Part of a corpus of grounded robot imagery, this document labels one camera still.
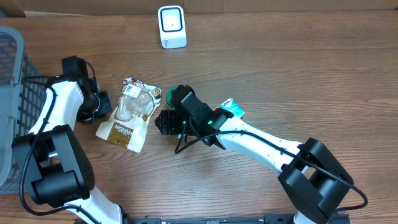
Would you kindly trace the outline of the green lid white jar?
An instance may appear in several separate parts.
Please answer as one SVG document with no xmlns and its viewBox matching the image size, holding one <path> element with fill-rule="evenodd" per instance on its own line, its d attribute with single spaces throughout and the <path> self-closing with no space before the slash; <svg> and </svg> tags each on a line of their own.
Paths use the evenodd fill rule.
<svg viewBox="0 0 398 224">
<path fill-rule="evenodd" d="M 183 99 L 183 85 L 171 88 L 166 94 L 166 102 L 171 108 L 178 108 Z"/>
</svg>

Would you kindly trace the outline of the clear beige snack bag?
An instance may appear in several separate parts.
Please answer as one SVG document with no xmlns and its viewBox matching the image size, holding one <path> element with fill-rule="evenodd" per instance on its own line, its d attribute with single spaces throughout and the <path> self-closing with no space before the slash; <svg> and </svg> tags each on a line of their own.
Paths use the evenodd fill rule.
<svg viewBox="0 0 398 224">
<path fill-rule="evenodd" d="M 162 90 L 131 77 L 122 83 L 117 107 L 106 121 L 101 122 L 96 136 L 112 144 L 140 152 L 150 118 L 160 106 Z"/>
</svg>

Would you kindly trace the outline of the teal tissue pack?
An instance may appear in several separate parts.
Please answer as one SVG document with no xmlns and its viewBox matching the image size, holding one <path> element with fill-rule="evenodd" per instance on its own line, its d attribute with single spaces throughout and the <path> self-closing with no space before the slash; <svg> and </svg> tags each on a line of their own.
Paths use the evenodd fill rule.
<svg viewBox="0 0 398 224">
<path fill-rule="evenodd" d="M 240 107 L 233 98 L 228 98 L 219 105 L 220 108 L 227 110 L 239 118 L 243 118 L 245 115 L 244 110 Z"/>
</svg>

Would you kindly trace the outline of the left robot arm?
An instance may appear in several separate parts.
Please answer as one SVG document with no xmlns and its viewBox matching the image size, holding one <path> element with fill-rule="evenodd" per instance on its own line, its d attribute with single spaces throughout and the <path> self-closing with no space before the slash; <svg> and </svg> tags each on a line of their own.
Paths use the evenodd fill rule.
<svg viewBox="0 0 398 224">
<path fill-rule="evenodd" d="M 68 210 L 82 223 L 129 223 L 120 205 L 108 200 L 95 185 L 90 160 L 73 132 L 75 123 L 92 124 L 111 112 L 106 91 L 99 91 L 92 65 L 71 56 L 62 59 L 63 73 L 25 77 L 43 86 L 44 107 L 28 134 L 15 138 L 12 151 L 22 170 L 19 197 L 35 216 Z"/>
</svg>

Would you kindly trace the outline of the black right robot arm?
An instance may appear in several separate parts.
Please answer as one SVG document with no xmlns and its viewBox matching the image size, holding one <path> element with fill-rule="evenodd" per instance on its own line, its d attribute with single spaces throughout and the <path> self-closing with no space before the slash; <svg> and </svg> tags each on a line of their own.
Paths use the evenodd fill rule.
<svg viewBox="0 0 398 224">
<path fill-rule="evenodd" d="M 162 110 L 155 125 L 163 135 L 188 136 L 207 146 L 248 156 L 277 174 L 297 209 L 294 223 L 327 223 L 353 184 L 351 176 L 319 140 L 305 143 L 275 137 L 242 119 L 244 111 L 231 98 L 215 109 L 200 101 L 188 85 L 167 92 L 170 109 Z"/>
</svg>

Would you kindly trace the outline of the grey plastic mesh basket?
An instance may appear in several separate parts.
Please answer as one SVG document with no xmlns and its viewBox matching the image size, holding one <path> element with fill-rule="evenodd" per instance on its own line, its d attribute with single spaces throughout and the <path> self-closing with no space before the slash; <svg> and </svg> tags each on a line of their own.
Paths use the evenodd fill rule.
<svg viewBox="0 0 398 224">
<path fill-rule="evenodd" d="M 38 120 L 45 102 L 44 87 L 24 83 L 40 71 L 25 53 L 21 33 L 1 27 L 1 194 L 19 192 L 21 170 L 12 154 L 14 138 L 26 135 Z"/>
</svg>

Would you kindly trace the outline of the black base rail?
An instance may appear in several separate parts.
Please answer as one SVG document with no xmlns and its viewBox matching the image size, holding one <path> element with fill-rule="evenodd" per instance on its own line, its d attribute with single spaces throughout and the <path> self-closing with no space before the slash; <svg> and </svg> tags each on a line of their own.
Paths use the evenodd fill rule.
<svg viewBox="0 0 398 224">
<path fill-rule="evenodd" d="M 293 214 L 264 215 L 263 217 L 239 217 L 223 219 L 171 219 L 160 218 L 132 219 L 133 224 L 293 224 Z"/>
</svg>

